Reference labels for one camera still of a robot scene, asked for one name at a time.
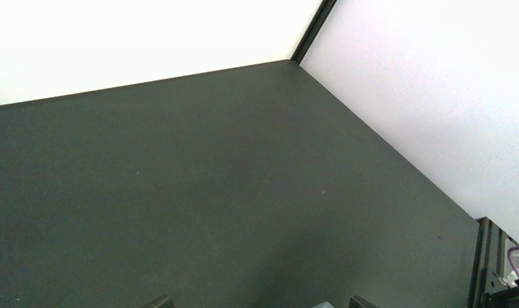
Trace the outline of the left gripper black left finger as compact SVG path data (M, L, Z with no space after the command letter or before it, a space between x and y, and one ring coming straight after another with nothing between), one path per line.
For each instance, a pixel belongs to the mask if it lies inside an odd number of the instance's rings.
M174 308L173 298L169 295L161 295L140 308Z

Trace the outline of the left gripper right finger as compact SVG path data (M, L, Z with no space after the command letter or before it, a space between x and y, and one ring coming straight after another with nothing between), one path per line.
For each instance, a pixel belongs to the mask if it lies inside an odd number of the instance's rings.
M361 296L354 295L350 298L348 308L379 308Z

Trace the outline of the blue-grey glasses case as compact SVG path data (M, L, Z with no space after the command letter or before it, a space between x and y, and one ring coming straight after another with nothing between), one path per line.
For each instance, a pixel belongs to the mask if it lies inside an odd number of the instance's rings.
M312 308L334 308L334 306L329 302L323 302L323 303L313 306Z

